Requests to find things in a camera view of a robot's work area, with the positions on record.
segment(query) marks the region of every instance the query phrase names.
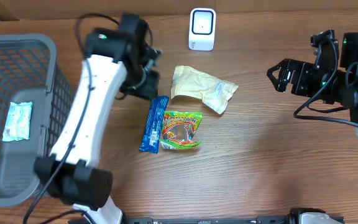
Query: wooden tabletop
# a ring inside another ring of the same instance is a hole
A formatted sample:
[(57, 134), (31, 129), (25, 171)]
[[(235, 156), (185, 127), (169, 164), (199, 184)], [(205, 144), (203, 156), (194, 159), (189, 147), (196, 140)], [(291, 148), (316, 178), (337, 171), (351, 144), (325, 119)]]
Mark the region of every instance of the wooden tabletop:
[[(129, 217), (248, 218), (313, 207), (358, 223), (354, 128), (294, 119), (293, 111), (307, 99), (276, 92), (266, 77), (267, 69), (284, 58), (314, 62), (311, 34), (334, 29), (341, 42), (344, 32), (358, 32), (358, 10), (218, 14), (212, 52), (188, 49), (188, 16), (144, 19), (154, 46), (164, 51), (157, 68), (161, 95), (170, 96), (176, 65), (192, 66), (239, 88), (221, 116), (200, 100), (169, 102), (168, 110), (203, 112), (195, 134), (203, 144), (193, 151), (139, 153), (149, 102), (134, 97), (114, 102), (100, 167), (113, 172), (111, 196), (119, 208)], [(57, 45), (60, 68), (76, 88), (81, 55), (74, 22), (0, 22), (0, 34), (48, 35)], [(102, 19), (83, 24), (84, 35), (96, 26), (115, 28)], [(349, 118), (346, 111), (334, 116)], [(0, 208), (0, 223), (21, 222), (28, 206)], [(30, 221), (68, 209), (46, 198)]]

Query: green snack bag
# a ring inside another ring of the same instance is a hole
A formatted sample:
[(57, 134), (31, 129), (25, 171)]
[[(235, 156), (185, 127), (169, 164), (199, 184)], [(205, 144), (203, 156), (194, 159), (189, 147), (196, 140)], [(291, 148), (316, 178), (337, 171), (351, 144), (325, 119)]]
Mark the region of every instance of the green snack bag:
[(160, 141), (163, 149), (192, 149), (200, 145), (200, 141), (191, 139), (202, 119), (200, 112), (166, 111)]

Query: snack package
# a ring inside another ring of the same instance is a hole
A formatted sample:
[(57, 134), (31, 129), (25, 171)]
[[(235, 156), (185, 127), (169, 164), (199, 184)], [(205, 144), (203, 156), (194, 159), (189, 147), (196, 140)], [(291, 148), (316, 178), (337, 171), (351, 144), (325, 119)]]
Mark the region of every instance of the snack package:
[(166, 111), (162, 127), (161, 145), (164, 149), (191, 149), (201, 144), (192, 141), (203, 114), (200, 112)]
[(190, 66), (177, 66), (173, 73), (171, 98), (178, 95), (194, 97), (221, 114), (238, 87)]
[(20, 141), (30, 138), (31, 110), (32, 102), (19, 104), (11, 102), (2, 132), (2, 141)]
[(158, 153), (162, 120), (168, 100), (169, 97), (167, 96), (158, 96), (157, 99), (152, 100), (144, 128), (142, 143), (139, 148), (140, 152)]

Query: white packet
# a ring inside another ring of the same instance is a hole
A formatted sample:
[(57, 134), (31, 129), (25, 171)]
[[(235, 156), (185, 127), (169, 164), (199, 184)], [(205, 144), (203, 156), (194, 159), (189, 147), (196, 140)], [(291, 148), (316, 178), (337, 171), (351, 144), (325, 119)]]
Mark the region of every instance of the white packet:
[(221, 114), (238, 87), (232, 82), (181, 65), (176, 66), (173, 73), (171, 98), (178, 95), (194, 97)]
[(20, 141), (30, 138), (32, 102), (16, 104), (11, 102), (7, 112), (2, 141)]

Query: gray basket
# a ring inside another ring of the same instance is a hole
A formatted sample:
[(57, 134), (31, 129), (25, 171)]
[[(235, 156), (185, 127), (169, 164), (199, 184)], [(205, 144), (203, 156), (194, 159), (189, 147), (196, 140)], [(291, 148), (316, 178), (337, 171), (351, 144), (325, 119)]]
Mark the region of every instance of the gray basket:
[[(56, 59), (56, 46), (45, 35), (0, 35), (0, 206), (37, 191), (34, 159), (50, 151), (66, 122), (73, 93)], [(30, 101), (30, 139), (2, 142), (10, 102)]]

